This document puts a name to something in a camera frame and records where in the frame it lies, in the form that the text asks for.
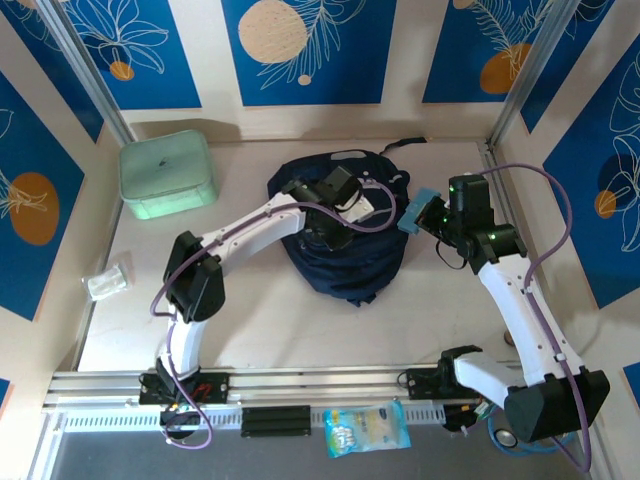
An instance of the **box lid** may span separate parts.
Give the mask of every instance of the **box lid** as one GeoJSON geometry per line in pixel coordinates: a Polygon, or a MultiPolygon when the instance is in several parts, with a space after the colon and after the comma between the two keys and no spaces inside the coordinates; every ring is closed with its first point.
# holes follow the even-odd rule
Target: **box lid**
{"type": "Polygon", "coordinates": [[[194,188],[212,175],[207,142],[195,130],[130,143],[120,151],[120,192],[125,200],[194,188]]]}

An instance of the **mint green container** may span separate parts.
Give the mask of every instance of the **mint green container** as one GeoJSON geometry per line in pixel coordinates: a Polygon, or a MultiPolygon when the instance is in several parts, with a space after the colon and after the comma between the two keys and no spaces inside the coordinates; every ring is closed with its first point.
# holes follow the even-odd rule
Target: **mint green container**
{"type": "Polygon", "coordinates": [[[218,195],[204,135],[186,130],[125,145],[120,195],[145,220],[213,203],[218,195]]]}

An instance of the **beige circle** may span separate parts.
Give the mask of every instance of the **beige circle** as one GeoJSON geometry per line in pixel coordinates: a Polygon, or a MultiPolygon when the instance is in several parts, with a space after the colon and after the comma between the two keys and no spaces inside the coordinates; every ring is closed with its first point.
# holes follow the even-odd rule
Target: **beige circle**
{"type": "Polygon", "coordinates": [[[458,10],[469,8],[474,3],[476,3],[476,0],[453,0],[453,6],[458,10]]]}
{"type": "Polygon", "coordinates": [[[291,5],[260,0],[238,24],[240,43],[257,62],[281,63],[297,56],[307,44],[307,28],[291,5]]]}
{"type": "MultiPolygon", "coordinates": [[[[68,0],[58,0],[59,2],[67,2],[68,0]]],[[[36,0],[16,0],[16,2],[18,2],[20,5],[24,5],[27,8],[30,8],[32,10],[35,10],[36,8],[38,8],[38,6],[36,5],[36,0]]]]}
{"type": "Polygon", "coordinates": [[[309,75],[300,75],[298,77],[298,83],[303,87],[311,84],[311,77],[309,75]]]}

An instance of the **white floor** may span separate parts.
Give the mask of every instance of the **white floor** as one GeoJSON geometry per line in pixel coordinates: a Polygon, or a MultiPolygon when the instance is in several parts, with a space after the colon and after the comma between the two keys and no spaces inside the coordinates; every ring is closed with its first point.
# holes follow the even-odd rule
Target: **white floor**
{"type": "MultiPolygon", "coordinates": [[[[354,148],[380,151],[383,140],[254,142],[211,147],[220,198],[209,207],[155,220],[136,220],[125,207],[111,258],[130,256],[131,290],[98,302],[81,371],[145,370],[165,340],[166,324],[149,315],[175,237],[221,228],[267,199],[279,165],[304,155],[354,148]]],[[[420,187],[446,191],[448,178],[483,168],[472,142],[409,145],[389,155],[420,187]]],[[[470,269],[450,270],[426,233],[411,237],[403,267],[371,305],[356,308],[311,289],[278,242],[225,279],[227,301],[209,321],[203,367],[324,367],[411,364],[436,360],[443,349],[475,344],[494,358],[515,350],[504,323],[470,269]]],[[[449,255],[452,262],[458,259],[449,255]]]]}

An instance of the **gray floor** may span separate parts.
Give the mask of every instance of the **gray floor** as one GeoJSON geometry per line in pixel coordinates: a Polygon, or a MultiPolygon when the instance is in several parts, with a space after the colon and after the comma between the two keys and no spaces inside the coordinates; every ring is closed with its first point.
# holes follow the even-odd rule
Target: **gray floor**
{"type": "Polygon", "coordinates": [[[561,454],[509,457],[491,444],[484,426],[468,438],[438,426],[410,428],[412,448],[327,456],[324,432],[306,438],[243,439],[217,432],[203,451],[166,445],[159,433],[68,433],[55,480],[324,480],[324,479],[562,479],[578,474],[561,454]]]}

